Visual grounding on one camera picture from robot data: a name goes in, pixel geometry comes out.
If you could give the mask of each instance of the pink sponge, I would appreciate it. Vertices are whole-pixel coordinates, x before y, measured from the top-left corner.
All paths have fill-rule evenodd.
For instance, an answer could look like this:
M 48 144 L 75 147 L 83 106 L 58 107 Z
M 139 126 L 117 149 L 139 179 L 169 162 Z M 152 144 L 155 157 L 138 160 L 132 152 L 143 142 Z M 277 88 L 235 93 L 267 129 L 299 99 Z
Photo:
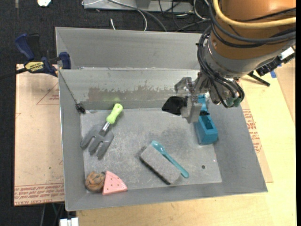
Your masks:
M 103 195 L 114 194 L 127 191 L 126 184 L 114 173 L 105 172 L 105 180 L 103 185 Z

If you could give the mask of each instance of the bin floor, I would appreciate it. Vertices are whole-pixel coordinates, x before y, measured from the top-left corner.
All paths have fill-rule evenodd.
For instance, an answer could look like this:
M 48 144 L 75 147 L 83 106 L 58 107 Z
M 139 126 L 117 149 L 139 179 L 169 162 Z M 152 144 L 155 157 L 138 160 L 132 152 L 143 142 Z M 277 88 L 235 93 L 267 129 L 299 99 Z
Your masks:
M 103 125 L 109 113 L 100 110 L 82 114 L 82 137 L 93 125 Z M 118 175 L 129 190 L 168 186 L 139 159 L 142 151 L 156 140 L 190 174 L 189 178 L 181 176 L 174 185 L 222 181 L 214 146 L 200 146 L 193 124 L 181 116 L 163 112 L 161 108 L 124 109 L 110 130 L 114 140 L 101 160 L 96 153 L 90 155 L 88 148 L 83 150 L 85 176 L 93 170 L 98 173 L 108 170 Z

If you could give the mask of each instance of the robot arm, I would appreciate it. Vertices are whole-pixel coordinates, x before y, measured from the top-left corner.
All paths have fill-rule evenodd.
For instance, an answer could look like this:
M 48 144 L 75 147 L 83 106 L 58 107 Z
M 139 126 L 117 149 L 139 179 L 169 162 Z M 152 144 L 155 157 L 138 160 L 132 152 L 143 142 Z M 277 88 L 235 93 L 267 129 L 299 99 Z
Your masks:
M 237 81 L 279 62 L 295 44 L 295 10 L 296 0 L 210 0 L 211 25 L 198 43 L 198 77 L 175 86 L 180 95 L 186 91 L 182 117 L 198 120 L 197 96 L 206 92 L 215 104 L 238 106 L 244 92 Z

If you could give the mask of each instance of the plastic spoon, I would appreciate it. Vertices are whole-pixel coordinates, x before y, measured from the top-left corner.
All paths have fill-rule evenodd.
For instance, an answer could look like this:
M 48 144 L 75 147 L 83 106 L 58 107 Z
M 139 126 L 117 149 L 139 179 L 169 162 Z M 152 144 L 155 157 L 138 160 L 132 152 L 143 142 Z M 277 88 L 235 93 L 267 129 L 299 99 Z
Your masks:
M 180 170 L 181 174 L 183 177 L 188 178 L 189 173 L 186 171 L 180 164 L 178 164 L 165 150 L 165 148 L 157 141 L 152 141 L 151 145 L 158 151 L 160 152 L 163 156 L 166 157 L 174 166 L 176 166 L 177 169 Z

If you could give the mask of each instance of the gray sponge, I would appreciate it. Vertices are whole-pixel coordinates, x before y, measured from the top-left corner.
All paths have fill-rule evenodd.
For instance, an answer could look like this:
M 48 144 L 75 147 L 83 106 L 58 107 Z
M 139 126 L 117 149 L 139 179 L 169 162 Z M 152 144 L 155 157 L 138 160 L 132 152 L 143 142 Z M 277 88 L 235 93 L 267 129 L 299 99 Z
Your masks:
M 141 153 L 140 160 L 168 184 L 173 184 L 181 175 L 180 171 L 152 145 Z

